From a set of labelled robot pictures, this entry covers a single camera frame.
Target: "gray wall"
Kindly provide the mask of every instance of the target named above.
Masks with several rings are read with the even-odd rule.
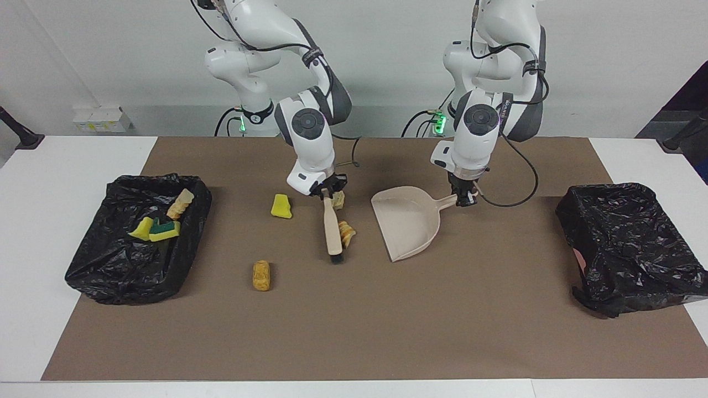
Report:
[[[10,129],[8,129],[4,124],[0,124],[0,167],[7,161],[7,159],[12,155],[15,146],[20,142]]]
[[[282,0],[350,90],[340,130],[397,135],[452,80],[445,46],[469,35],[472,0]],[[708,59],[705,0],[547,0],[552,92],[542,135],[633,137]],[[0,1],[0,103],[46,134],[74,107],[122,105],[143,135],[208,135],[238,100],[203,53],[217,43],[188,0]],[[263,73],[273,96],[312,85],[294,55]]]

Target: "sponge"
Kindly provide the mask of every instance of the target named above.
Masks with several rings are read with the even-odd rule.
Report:
[[[179,227],[179,221],[170,221],[166,224],[160,224],[160,220],[156,218],[150,229],[150,241],[163,241],[165,239],[178,237]]]
[[[270,209],[270,213],[280,218],[292,218],[292,213],[290,212],[290,202],[287,201],[287,195],[283,195],[282,193],[275,194],[275,199],[273,199],[273,207]]]
[[[261,292],[270,290],[270,264],[265,260],[253,265],[253,287]]]
[[[138,224],[135,231],[128,233],[131,237],[142,239],[144,241],[150,240],[150,228],[152,228],[152,218],[145,217],[142,219],[140,224]]]
[[[334,210],[342,210],[344,208],[344,191],[337,191],[332,195],[332,207],[334,207]]]
[[[194,200],[194,194],[188,189],[183,189],[182,193],[175,199],[175,203],[172,203],[172,206],[167,210],[167,217],[172,220],[179,220],[179,217],[192,203],[192,200]]]
[[[347,249],[349,247],[349,243],[352,240],[352,237],[356,235],[356,231],[349,224],[347,224],[346,221],[340,221],[339,235],[342,238],[342,245],[344,245],[344,249]]]

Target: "black trash bag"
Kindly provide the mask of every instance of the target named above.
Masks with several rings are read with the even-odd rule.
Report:
[[[167,210],[184,188],[194,201],[179,219],[178,237],[145,242],[128,235],[143,217],[168,221]],[[199,177],[119,177],[108,184],[64,279],[101,304],[146,304],[175,295],[194,262],[211,203]]]
[[[638,183],[574,186],[556,208],[576,251],[583,288],[573,296],[607,317],[708,296],[708,272]]]

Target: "dustpan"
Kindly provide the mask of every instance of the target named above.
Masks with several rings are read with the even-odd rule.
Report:
[[[391,261],[403,260],[425,250],[440,229],[440,211],[457,202],[457,196],[435,200],[414,186],[381,191],[371,198]]]

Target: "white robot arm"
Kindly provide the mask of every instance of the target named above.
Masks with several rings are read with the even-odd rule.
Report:
[[[287,182],[296,191],[321,198],[323,189],[341,191],[346,176],[334,173],[329,126],[347,119],[351,100],[305,27],[272,0],[209,0],[203,8],[218,10],[236,36],[207,51],[205,64],[236,89],[246,131],[279,131],[294,147],[297,161]],[[266,83],[253,74],[277,65],[279,50],[297,53],[317,85],[274,106]]]
[[[472,33],[481,41],[456,41],[445,51],[445,67],[455,80],[447,107],[455,139],[439,142],[430,161],[448,172],[458,206],[476,203],[475,183],[489,170],[500,134],[521,142],[538,133],[548,85],[536,3],[476,0]]]

